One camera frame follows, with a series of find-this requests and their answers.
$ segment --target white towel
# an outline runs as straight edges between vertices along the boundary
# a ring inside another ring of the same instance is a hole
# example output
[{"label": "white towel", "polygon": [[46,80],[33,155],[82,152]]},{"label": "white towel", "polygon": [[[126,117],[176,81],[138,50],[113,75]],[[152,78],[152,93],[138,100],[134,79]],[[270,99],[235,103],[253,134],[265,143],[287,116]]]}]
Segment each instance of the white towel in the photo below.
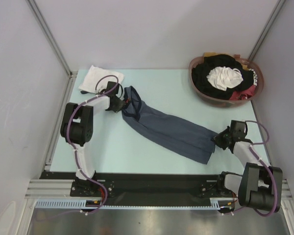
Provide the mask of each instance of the white towel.
[{"label": "white towel", "polygon": [[120,72],[104,70],[102,68],[91,66],[88,73],[86,74],[84,78],[83,83],[78,88],[86,92],[97,94],[98,92],[107,88],[108,81],[112,81],[112,82],[117,81],[115,77],[105,78],[98,84],[97,90],[96,90],[95,87],[98,81],[107,75],[115,75],[116,77],[118,77],[119,83],[122,83],[122,81],[124,80],[124,74]]},{"label": "white towel", "polygon": [[228,67],[215,67],[210,71],[207,78],[213,87],[222,91],[226,91],[227,88],[234,88],[243,81],[238,69]]}]

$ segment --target white wall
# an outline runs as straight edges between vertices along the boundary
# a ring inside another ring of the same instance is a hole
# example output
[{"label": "white wall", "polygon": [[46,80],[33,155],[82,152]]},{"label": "white wall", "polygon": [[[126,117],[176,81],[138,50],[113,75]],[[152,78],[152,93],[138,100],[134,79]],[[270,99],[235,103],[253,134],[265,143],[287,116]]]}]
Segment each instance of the white wall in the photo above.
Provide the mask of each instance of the white wall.
[{"label": "white wall", "polygon": [[0,212],[39,173],[67,79],[26,1],[0,0]]},{"label": "white wall", "polygon": [[37,0],[72,70],[188,68],[205,51],[248,57],[277,0]]},{"label": "white wall", "polygon": [[256,110],[271,134],[273,162],[283,169],[294,198],[294,0],[286,2],[255,62],[266,83]]}]

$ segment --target laundry basket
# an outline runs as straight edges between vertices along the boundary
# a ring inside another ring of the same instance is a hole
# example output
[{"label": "laundry basket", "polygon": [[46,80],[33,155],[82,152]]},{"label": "laundry basket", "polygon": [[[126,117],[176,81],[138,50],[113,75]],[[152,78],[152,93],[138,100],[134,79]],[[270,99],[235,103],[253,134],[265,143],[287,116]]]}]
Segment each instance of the laundry basket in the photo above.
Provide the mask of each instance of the laundry basket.
[{"label": "laundry basket", "polygon": [[236,61],[240,62],[243,65],[247,65],[249,69],[254,69],[256,74],[257,74],[257,86],[255,88],[255,94],[254,96],[252,96],[249,99],[242,99],[242,100],[224,100],[224,99],[216,99],[216,98],[212,98],[210,96],[207,96],[203,93],[201,93],[197,87],[195,86],[193,80],[192,80],[192,69],[195,68],[197,65],[203,63],[204,61],[204,57],[196,57],[195,59],[193,59],[190,62],[190,66],[189,66],[189,78],[190,78],[190,82],[191,82],[191,86],[192,88],[196,91],[197,95],[204,100],[205,102],[207,102],[210,105],[213,106],[218,106],[218,107],[236,107],[236,106],[240,106],[243,105],[249,101],[251,101],[252,99],[254,99],[256,96],[258,96],[261,91],[264,88],[264,77],[263,74],[261,73],[260,68],[258,67],[257,64],[255,64],[254,62],[251,62],[247,59],[243,59],[240,58],[239,55],[234,55],[234,58]]}]

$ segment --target dual-arm robot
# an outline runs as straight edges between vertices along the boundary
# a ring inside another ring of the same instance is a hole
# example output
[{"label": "dual-arm robot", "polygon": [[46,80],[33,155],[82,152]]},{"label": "dual-arm robot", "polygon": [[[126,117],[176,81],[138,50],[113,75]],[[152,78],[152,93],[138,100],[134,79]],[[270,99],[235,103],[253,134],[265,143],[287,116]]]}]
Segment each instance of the dual-arm robot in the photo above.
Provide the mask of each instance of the dual-arm robot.
[{"label": "dual-arm robot", "polygon": [[[120,85],[108,82],[106,90],[115,87],[107,95],[101,96],[76,112],[69,129],[72,143],[76,145],[77,161],[80,169],[76,172],[75,184],[85,190],[96,187],[87,178],[96,180],[95,166],[88,153],[89,143],[93,134],[93,116],[104,110],[118,112],[126,105],[127,101],[117,97]],[[77,104],[68,103],[61,125],[61,136],[67,140],[67,129],[70,117]],[[282,170],[277,167],[267,166],[253,149],[251,140],[245,139],[247,124],[243,121],[231,121],[231,125],[215,136],[212,141],[223,150],[230,151],[240,160],[245,167],[243,175],[231,172],[222,172],[218,176],[215,187],[225,188],[238,196],[238,201],[243,207],[256,210],[277,212],[280,208],[282,191]]]}]

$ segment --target gray fabric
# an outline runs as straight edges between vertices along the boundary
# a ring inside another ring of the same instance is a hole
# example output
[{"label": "gray fabric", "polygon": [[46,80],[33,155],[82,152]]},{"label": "gray fabric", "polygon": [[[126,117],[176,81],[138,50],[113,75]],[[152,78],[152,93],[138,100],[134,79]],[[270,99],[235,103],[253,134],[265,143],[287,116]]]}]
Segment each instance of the gray fabric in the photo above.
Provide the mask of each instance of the gray fabric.
[{"label": "gray fabric", "polygon": [[207,164],[217,135],[185,119],[164,114],[141,101],[133,87],[124,89],[129,105],[122,110],[124,121],[147,139],[196,162]]}]

